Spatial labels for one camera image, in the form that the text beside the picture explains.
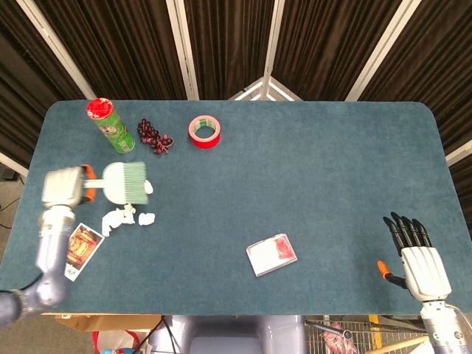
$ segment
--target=tape roll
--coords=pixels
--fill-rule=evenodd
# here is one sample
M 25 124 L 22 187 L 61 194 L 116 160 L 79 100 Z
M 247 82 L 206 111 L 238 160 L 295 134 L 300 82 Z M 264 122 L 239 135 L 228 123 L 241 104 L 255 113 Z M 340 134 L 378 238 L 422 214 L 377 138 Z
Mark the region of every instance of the tape roll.
M 208 138 L 201 138 L 196 134 L 201 127 L 211 127 L 215 132 Z M 220 123 L 212 116 L 198 116 L 190 122 L 189 135 L 200 149 L 211 149 L 220 141 Z

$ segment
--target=green bristles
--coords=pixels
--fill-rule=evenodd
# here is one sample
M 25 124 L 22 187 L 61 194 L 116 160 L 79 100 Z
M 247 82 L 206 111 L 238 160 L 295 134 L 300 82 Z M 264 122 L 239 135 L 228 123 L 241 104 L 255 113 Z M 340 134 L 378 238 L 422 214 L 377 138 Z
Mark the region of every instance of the green bristles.
M 123 164 L 125 178 L 125 201 L 130 204 L 147 204 L 145 192 L 146 165 L 144 162 L 128 162 Z

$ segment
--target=card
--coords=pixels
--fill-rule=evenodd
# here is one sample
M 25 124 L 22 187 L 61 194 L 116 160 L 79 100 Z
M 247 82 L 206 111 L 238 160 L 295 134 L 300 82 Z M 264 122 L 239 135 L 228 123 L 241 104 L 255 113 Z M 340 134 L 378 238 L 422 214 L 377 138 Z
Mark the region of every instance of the card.
M 69 238 L 64 275 L 75 281 L 105 238 L 87 225 L 80 223 Z
M 295 251 L 286 234 L 262 240 L 246 249 L 256 277 L 297 261 Z

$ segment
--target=red lid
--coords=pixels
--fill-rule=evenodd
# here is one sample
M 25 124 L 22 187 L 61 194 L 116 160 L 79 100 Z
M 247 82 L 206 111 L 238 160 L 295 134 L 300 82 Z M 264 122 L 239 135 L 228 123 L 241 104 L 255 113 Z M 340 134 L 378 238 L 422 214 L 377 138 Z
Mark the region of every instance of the red lid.
M 87 106 L 87 115 L 92 119 L 103 119 L 113 111 L 113 103 L 108 98 L 96 98 Z

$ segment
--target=dark red grapes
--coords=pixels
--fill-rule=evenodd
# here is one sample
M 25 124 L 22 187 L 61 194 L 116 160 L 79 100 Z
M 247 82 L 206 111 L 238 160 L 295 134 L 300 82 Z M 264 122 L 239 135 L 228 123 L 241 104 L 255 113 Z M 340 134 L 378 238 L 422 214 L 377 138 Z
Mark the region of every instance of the dark red grapes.
M 154 153 L 169 152 L 170 146 L 174 143 L 169 134 L 159 135 L 159 131 L 143 118 L 138 124 L 138 134 L 143 144 L 151 146 Z

